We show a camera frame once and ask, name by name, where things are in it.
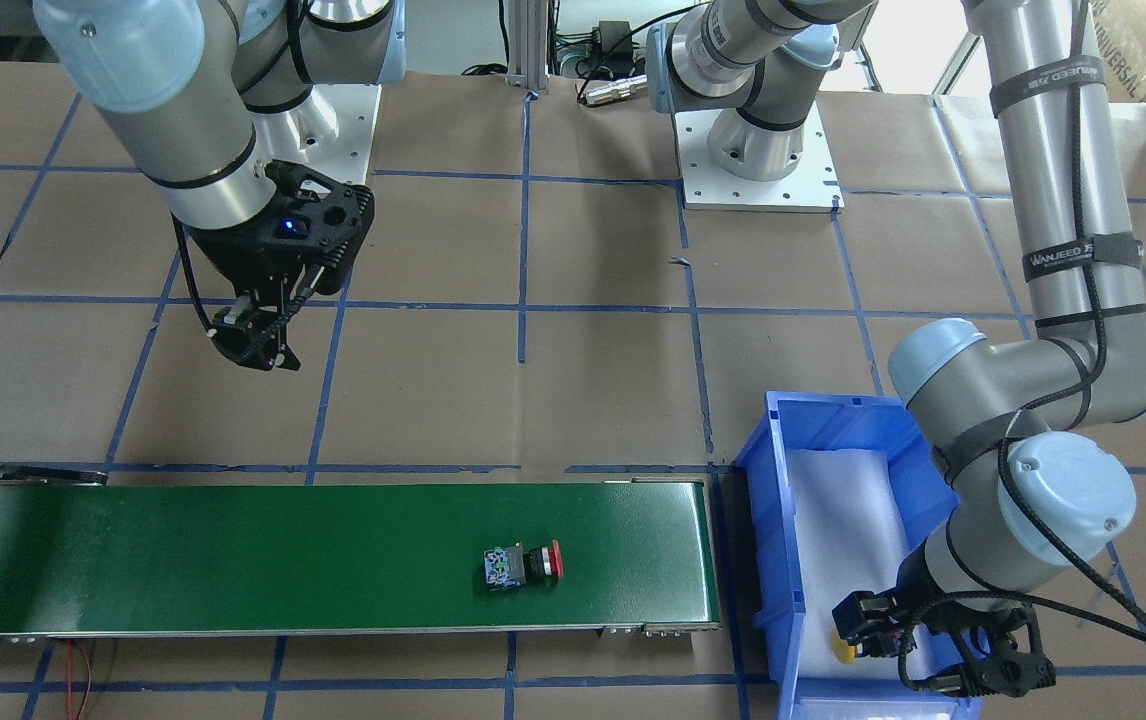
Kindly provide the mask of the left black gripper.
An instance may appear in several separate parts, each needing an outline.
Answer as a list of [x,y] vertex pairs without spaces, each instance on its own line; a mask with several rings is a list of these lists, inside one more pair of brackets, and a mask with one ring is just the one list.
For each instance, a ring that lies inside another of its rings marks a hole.
[[[1018,698],[1055,684],[1055,666],[1043,651],[1033,597],[1000,592],[998,598],[1015,606],[990,611],[963,606],[961,597],[948,593],[911,606],[889,590],[855,590],[834,606],[832,618],[835,631],[858,647],[858,659],[896,659],[898,680],[912,692]],[[960,660],[929,678],[908,675],[917,626],[951,637]]]

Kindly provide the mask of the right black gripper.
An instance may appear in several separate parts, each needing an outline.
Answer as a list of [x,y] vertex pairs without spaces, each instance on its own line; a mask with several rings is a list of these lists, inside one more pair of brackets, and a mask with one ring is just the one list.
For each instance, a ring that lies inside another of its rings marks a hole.
[[350,277],[375,219],[375,193],[295,161],[270,161],[270,199],[248,222],[222,229],[186,225],[236,300],[212,318],[215,349],[250,369],[299,371],[288,327],[303,302],[335,295]]

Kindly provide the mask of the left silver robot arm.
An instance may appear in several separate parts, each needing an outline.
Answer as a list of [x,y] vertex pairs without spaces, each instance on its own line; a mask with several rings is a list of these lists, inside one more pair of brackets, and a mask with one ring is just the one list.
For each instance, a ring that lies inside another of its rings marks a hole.
[[970,1],[992,75],[1034,341],[943,319],[888,371],[958,496],[888,590],[834,606],[847,655],[893,657],[916,692],[1055,683],[1036,606],[1146,643],[1146,612],[1090,561],[1135,518],[1121,461],[1080,429],[1146,416],[1143,242],[1086,1]]

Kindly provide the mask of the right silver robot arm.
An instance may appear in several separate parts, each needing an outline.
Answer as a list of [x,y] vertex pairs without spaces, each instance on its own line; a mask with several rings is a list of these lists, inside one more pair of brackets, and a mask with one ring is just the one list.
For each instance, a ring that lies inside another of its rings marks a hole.
[[401,1],[0,1],[165,199],[203,331],[295,371],[291,319],[348,281],[375,219],[372,108],[405,77]]

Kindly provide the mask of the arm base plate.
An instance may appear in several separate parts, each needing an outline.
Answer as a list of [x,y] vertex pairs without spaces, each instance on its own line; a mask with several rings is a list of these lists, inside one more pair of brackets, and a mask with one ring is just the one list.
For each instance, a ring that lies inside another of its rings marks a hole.
[[673,122],[688,209],[830,213],[846,204],[817,105],[788,131],[753,126],[733,109]]
[[380,105],[377,85],[316,85],[293,109],[254,114],[272,158],[295,161],[345,183],[368,183]]

